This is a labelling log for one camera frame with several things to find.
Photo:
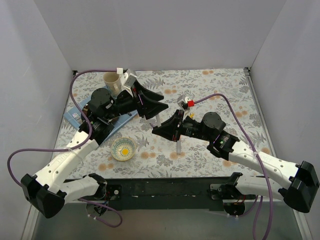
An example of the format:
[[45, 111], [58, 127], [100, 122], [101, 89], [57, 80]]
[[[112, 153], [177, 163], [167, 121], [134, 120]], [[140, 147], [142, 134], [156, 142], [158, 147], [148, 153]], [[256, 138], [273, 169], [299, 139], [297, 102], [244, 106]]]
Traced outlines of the purple pen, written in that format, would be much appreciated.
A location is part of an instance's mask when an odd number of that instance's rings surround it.
[[149, 125], [154, 128], [154, 127], [160, 127], [162, 125], [161, 123], [161, 118], [160, 115], [157, 114], [154, 118], [149, 120]]

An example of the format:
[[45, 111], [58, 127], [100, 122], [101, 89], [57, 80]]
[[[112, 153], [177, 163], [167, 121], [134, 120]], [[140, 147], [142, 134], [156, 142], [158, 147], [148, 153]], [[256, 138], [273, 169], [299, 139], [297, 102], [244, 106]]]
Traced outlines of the grey orange highlighter pen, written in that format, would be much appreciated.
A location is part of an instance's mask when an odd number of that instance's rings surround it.
[[181, 141], [178, 140], [178, 141], [176, 142], [176, 153], [177, 153], [178, 155], [180, 155], [181, 152], [182, 152], [182, 145], [181, 145]]

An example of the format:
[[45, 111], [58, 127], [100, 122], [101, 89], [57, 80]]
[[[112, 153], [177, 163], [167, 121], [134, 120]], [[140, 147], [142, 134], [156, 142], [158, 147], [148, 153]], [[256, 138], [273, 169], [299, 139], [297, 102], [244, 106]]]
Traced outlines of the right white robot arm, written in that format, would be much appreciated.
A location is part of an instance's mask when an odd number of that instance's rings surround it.
[[244, 195], [266, 196], [284, 201], [292, 209], [309, 213], [320, 182], [314, 166], [278, 159], [264, 152], [255, 152], [236, 136], [224, 131], [225, 122], [216, 112], [207, 112], [201, 122], [184, 116], [177, 110], [152, 133], [177, 142], [181, 136], [207, 141], [207, 149], [217, 158], [248, 167], [261, 176], [234, 172], [226, 183], [211, 185], [212, 194], [222, 200], [237, 199]]

